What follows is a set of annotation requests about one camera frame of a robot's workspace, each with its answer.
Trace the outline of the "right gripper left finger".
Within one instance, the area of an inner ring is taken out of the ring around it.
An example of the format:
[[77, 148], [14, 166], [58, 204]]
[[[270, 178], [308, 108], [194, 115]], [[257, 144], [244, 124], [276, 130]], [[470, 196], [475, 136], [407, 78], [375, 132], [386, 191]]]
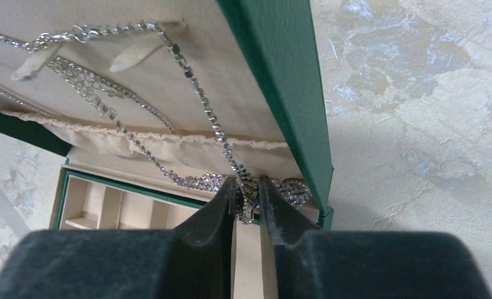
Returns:
[[170, 230], [39, 230], [0, 271], [0, 298], [232, 298], [237, 183]]

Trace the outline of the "green jewelry box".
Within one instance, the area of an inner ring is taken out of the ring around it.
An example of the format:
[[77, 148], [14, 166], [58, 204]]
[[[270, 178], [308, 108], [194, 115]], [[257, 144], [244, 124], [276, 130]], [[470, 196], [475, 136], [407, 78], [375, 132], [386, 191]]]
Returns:
[[7, 126], [70, 160], [46, 230], [170, 230], [235, 179], [232, 298], [265, 298], [263, 177], [327, 208], [309, 1], [0, 1]]

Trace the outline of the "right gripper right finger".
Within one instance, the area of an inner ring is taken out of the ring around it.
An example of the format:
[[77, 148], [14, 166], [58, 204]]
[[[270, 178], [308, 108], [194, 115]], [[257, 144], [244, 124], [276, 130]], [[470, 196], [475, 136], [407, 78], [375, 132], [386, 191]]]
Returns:
[[267, 177], [259, 199], [265, 298], [491, 298], [454, 235], [324, 230]]

